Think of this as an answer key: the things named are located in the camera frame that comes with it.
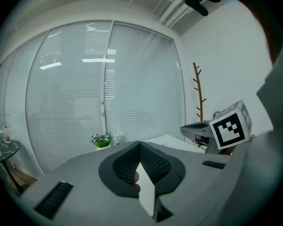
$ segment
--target window blinds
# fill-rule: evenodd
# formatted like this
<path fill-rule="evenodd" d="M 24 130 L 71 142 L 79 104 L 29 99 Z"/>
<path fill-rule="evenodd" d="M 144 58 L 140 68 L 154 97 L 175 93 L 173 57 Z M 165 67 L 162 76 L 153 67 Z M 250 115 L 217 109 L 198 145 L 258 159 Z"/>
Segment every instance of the window blinds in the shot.
<path fill-rule="evenodd" d="M 113 26 L 105 73 L 107 129 L 125 142 L 169 134 L 183 140 L 184 95 L 174 42 L 125 24 Z"/>
<path fill-rule="evenodd" d="M 94 151 L 90 137 L 102 133 L 100 83 L 111 22 L 70 24 L 51 30 L 28 80 L 28 132 L 48 173 Z"/>
<path fill-rule="evenodd" d="M 44 176 L 34 155 L 28 136 L 25 116 L 25 96 L 29 72 L 45 34 L 34 38 L 17 49 L 10 65 L 4 94 L 4 121 L 11 139 L 22 144 L 11 159 L 26 174 L 40 178 Z"/>
<path fill-rule="evenodd" d="M 4 93 L 5 85 L 8 76 L 9 67 L 13 61 L 15 51 L 11 53 L 1 64 L 0 66 L 0 130 L 4 126 L 4 112 L 3 112 L 3 102 L 4 102 Z"/>

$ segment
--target wooden floor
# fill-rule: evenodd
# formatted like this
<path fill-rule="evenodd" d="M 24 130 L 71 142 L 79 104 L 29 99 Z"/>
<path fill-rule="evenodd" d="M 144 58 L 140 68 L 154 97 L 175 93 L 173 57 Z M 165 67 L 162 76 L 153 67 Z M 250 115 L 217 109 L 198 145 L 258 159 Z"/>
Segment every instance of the wooden floor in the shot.
<path fill-rule="evenodd" d="M 24 185 L 24 184 L 31 185 L 36 181 L 35 179 L 26 175 L 24 172 L 20 171 L 19 169 L 17 169 L 17 168 L 13 169 L 9 161 L 7 161 L 6 164 L 8 166 L 9 171 L 13 175 L 13 178 L 19 183 L 20 186 Z M 16 186 L 11 181 L 8 174 L 7 174 L 7 177 L 8 177 L 8 179 L 5 180 L 5 184 L 6 184 L 7 189 L 16 194 L 17 193 Z"/>

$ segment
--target coat rack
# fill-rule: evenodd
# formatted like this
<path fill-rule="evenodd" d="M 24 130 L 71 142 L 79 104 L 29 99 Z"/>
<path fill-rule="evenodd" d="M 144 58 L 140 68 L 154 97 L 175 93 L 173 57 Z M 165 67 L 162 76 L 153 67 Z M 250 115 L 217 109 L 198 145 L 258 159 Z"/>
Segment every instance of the coat rack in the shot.
<path fill-rule="evenodd" d="M 198 88 L 194 87 L 194 89 L 198 90 L 198 92 L 199 92 L 199 102 L 200 102 L 200 108 L 197 107 L 197 109 L 200 110 L 200 115 L 198 113 L 196 113 L 196 114 L 200 117 L 200 121 L 203 121 L 203 107 L 202 107 L 202 103 L 206 100 L 206 98 L 204 100 L 202 100 L 201 86 L 200 86 L 200 80 L 199 80 L 199 74 L 200 74 L 201 70 L 199 70 L 199 72 L 197 71 L 199 66 L 196 66 L 196 64 L 194 62 L 193 62 L 193 66 L 194 66 L 194 70 L 195 70 L 195 74 L 196 74 L 196 79 L 193 79 L 193 80 L 198 85 Z"/>

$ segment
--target white box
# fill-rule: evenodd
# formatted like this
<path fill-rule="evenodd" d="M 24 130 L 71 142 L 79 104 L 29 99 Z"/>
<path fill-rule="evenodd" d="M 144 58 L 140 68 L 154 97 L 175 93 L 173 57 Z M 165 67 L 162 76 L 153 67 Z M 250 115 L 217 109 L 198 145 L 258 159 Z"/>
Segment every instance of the white box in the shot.
<path fill-rule="evenodd" d="M 250 139 L 252 123 L 243 100 L 224 109 L 209 125 L 219 150 Z"/>

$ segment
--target black slot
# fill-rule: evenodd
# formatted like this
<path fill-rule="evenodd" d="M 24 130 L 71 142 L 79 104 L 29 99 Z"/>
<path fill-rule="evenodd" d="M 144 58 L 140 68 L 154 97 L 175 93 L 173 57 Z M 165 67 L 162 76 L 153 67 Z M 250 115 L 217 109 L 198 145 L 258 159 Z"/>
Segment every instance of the black slot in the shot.
<path fill-rule="evenodd" d="M 59 182 L 35 208 L 36 212 L 48 219 L 52 219 L 72 188 L 73 185 L 70 183 Z"/>
<path fill-rule="evenodd" d="M 208 160 L 204 161 L 202 164 L 209 166 L 209 167 L 218 168 L 218 169 L 223 169 L 225 167 L 225 163 L 208 161 Z"/>

